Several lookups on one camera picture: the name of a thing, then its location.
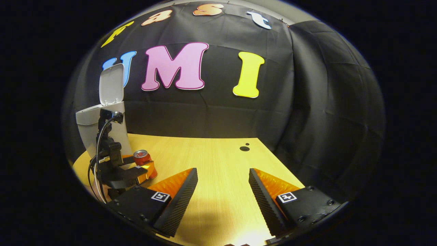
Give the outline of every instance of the pink letter m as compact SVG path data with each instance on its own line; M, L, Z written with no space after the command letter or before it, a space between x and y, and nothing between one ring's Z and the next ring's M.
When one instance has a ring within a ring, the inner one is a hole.
M149 56L146 71L146 81L141 85L144 91L158 89L156 81L158 72L165 88L169 88L176 73L180 69L180 78L174 84L182 90L202 89L205 82L200 78L200 66L203 52L209 45L202 42L188 43L173 60L165 46L155 46L146 51Z

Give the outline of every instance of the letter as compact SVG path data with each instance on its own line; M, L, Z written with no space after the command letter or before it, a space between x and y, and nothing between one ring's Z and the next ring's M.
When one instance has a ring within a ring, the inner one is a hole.
M175 86L182 90L199 90L205 85L200 78L203 52L209 45L193 42L185 45L175 59L172 59L165 46L155 46L146 51L149 61L146 69L146 80L141 85L144 91L154 91L160 84L156 81L159 74L165 88L169 88L176 73L180 69L180 78Z
M114 37L117 36L118 34L120 34L127 26L132 25L132 23L134 23L134 21L127 23L124 26L121 26L120 28L118 28L117 30L115 30L111 36L109 36L109 38L106 40L106 42L104 44L102 44L102 46L100 48L102 48L103 46L107 45L108 43L110 43L112 40L114 40Z
M260 14L254 13L254 12L247 12L252 16L252 20L260 27L264 27L265 29L272 29L271 26L264 23L269 22L266 18L262 17Z
M125 87L128 84L129 74L131 69L131 61L132 61L132 57L134 57L135 55L136 55L136 51L129 51L127 53L124 53L120 57L121 63L125 67L125 69L123 70L123 87ZM107 60L105 63L103 63L103 70L113 66L116 61L117 58L111 58Z
M193 11L194 15L216 15L222 12L221 8L224 6L221 4L203 4L197 7L197 10Z
M243 64L238 85L232 91L237 96L256 98L259 95L257 89L258 72L261 64L264 64L264 59L249 52L240 52L238 56L243 60Z
M162 11L162 12L159 12L157 14L154 14L154 15L150 16L149 19L146 20L145 22L143 22L141 25L145 26L145 25L148 25L148 24L153 23L153 22L163 21L167 18L170 18L171 12L172 12L172 10L166 10L166 11Z

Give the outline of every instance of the red soda can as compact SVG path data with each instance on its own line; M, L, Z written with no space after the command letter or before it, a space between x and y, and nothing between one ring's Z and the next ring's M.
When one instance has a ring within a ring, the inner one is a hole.
M144 163L152 161L150 154L146 150L137 150L133 156L134 161L138 166L142 166Z

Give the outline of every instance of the table surface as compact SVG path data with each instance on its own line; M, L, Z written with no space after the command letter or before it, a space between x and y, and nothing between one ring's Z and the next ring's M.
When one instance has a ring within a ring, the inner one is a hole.
M273 238L249 185L250 168L304 187L258 138L137 134L128 134L128 138L133 151L145 149L155 161L158 176L146 181L144 187L189 168L197 168L198 183L175 237L162 237L182 245L223 246L231 243L240 246L247 243L261 246L266 244L265 240ZM242 146L250 150L242 151ZM84 185L88 185L90 159L84 152L73 165Z

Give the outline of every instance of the black fabric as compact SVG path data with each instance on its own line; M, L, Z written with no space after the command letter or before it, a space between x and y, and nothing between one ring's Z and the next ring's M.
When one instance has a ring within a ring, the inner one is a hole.
M301 180L344 202L353 199L380 155L385 112L367 62L320 21L290 26L295 96L274 154Z
M103 62L116 57L119 63L120 56L129 51L137 54L132 58L129 81L124 88L128 132L173 137L258 137L274 150L288 123L293 95L293 52L287 25L261 13L272 29L261 28L246 14L258 11L233 4L223 4L223 12L216 16L194 16L192 12L205 3L209 2L176 4L140 16L103 48L100 46L112 32L101 38L78 65L63 114L71 162L85 151L77 138L70 141L71 136L79 136L75 112L100 103L98 81ZM153 14L168 9L173 10L170 18L141 26ZM209 44L201 65L205 87L185 91L172 83L168 89L160 85L155 91L143 91L141 84L148 60L145 51L165 45L175 58L190 42ZM255 53L265 60L259 70L257 98L239 97L232 92L241 72L242 61L238 57L241 51Z

